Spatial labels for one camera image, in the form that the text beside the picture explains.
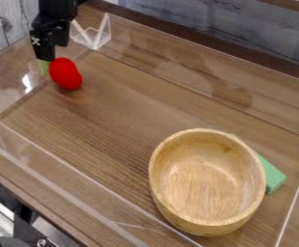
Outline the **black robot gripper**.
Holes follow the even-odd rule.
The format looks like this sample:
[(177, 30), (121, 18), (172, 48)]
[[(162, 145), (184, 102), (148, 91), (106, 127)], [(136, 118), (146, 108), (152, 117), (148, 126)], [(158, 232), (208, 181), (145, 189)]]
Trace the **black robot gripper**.
[(69, 23), (76, 15), (77, 0), (38, 0), (38, 13), (30, 24), (33, 30), (29, 31), (30, 45), (38, 60), (50, 62), (56, 57), (54, 46), (68, 45)]

